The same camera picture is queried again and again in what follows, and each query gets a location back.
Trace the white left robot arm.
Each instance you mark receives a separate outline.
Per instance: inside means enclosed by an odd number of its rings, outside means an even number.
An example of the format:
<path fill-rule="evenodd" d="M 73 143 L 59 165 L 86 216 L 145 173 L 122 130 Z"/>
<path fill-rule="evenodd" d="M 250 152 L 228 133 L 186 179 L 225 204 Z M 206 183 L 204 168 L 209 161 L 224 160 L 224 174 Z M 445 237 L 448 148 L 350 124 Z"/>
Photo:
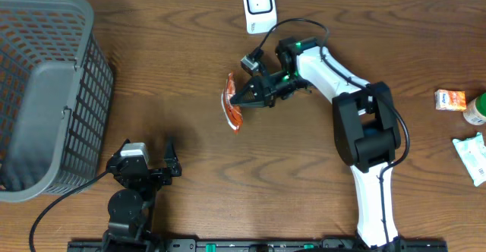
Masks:
<path fill-rule="evenodd" d="M 109 200 L 109 225 L 102 251 L 165 251 L 165 241 L 151 232 L 157 192 L 182 174 L 172 140 L 166 143 L 162 168 L 148 166 L 145 143 L 126 140 L 106 164 L 123 187 Z"/>

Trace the light green wet wipes pack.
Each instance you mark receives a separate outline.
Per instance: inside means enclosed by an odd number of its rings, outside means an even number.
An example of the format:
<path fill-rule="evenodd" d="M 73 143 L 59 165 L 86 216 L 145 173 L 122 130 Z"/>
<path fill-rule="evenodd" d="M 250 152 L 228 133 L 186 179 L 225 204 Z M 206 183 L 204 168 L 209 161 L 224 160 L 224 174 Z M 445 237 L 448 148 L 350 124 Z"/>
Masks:
<path fill-rule="evenodd" d="M 474 186 L 485 183 L 485 144 L 483 134 L 478 132 L 474 137 L 459 140 L 453 139 L 453 145 L 459 158 L 466 167 Z"/>

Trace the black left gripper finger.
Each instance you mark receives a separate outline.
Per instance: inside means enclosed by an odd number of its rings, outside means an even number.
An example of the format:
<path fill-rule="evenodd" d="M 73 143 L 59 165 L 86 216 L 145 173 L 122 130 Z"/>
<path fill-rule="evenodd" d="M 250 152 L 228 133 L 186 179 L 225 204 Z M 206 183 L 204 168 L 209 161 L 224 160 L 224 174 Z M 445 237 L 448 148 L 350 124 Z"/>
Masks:
<path fill-rule="evenodd" d="M 110 157 L 108 162 L 106 163 L 106 171 L 116 171 L 117 170 L 117 165 L 120 163 L 121 160 L 121 151 L 123 147 L 130 143 L 129 139 L 125 139 L 125 141 L 122 143 L 120 148 Z"/>
<path fill-rule="evenodd" d="M 181 165 L 178 161 L 177 154 L 175 152 L 175 147 L 172 139 L 169 139 L 166 142 L 166 149 L 164 152 L 164 162 L 166 163 L 166 167 L 171 169 L 172 171 L 180 171 Z"/>

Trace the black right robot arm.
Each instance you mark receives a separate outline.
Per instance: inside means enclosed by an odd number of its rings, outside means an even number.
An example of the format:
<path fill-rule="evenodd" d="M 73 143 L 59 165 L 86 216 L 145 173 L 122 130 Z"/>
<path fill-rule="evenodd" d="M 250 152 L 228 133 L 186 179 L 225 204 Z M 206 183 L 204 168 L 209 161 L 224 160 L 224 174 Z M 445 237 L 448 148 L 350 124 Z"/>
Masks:
<path fill-rule="evenodd" d="M 296 90 L 315 87 L 332 105 L 333 137 L 341 160 L 352 170 L 358 201 L 358 239 L 367 249 L 393 246 L 392 164 L 401 144 L 390 88 L 369 83 L 343 67 L 315 38 L 282 39 L 276 47 L 281 71 L 271 74 L 258 49 L 241 66 L 250 80 L 238 90 L 229 76 L 221 103 L 233 131 L 242 125 L 241 109 L 272 107 Z"/>

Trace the green lid jar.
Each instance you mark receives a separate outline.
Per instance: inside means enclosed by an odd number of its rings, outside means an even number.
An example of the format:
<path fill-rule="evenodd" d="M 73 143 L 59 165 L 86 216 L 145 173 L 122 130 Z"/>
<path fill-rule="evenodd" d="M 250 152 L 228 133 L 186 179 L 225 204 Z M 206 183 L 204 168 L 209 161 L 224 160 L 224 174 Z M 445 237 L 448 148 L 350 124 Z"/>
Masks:
<path fill-rule="evenodd" d="M 482 93 L 480 96 L 473 99 L 467 104 L 466 110 L 462 113 L 463 118 L 472 125 L 485 124 L 485 96 L 486 93 Z"/>

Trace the orange chocolate bar wrapper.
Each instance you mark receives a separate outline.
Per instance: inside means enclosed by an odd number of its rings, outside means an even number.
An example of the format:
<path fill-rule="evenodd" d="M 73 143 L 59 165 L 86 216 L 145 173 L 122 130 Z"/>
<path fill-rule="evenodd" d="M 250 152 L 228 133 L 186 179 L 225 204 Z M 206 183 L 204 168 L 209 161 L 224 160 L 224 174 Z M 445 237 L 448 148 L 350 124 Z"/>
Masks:
<path fill-rule="evenodd" d="M 230 99 L 235 95 L 234 73 L 230 72 L 226 79 L 226 85 L 222 90 L 221 104 L 229 127 L 237 134 L 243 124 L 243 117 L 239 106 L 231 104 Z"/>

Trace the orange snack packet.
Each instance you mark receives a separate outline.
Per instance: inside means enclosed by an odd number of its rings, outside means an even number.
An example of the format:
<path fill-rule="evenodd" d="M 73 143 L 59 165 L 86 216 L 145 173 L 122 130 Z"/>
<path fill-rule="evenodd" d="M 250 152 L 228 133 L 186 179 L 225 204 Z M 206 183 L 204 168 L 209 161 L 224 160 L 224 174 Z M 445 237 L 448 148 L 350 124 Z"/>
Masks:
<path fill-rule="evenodd" d="M 467 108 L 464 91 L 439 89 L 434 97 L 436 110 L 463 112 Z"/>

